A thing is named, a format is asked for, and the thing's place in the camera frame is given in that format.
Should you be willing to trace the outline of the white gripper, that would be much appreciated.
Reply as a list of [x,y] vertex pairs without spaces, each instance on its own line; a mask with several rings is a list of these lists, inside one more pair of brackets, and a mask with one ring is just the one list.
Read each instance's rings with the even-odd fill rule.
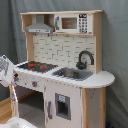
[[14,64],[5,56],[0,57],[0,83],[8,87],[13,82]]

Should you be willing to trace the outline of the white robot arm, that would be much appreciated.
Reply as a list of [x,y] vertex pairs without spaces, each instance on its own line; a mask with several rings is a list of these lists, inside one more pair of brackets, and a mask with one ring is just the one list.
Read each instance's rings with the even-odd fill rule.
[[30,122],[19,117],[18,99],[14,87],[14,64],[5,56],[0,56],[0,83],[4,87],[11,87],[10,99],[13,102],[14,116],[6,123],[0,124],[0,128],[37,128]]

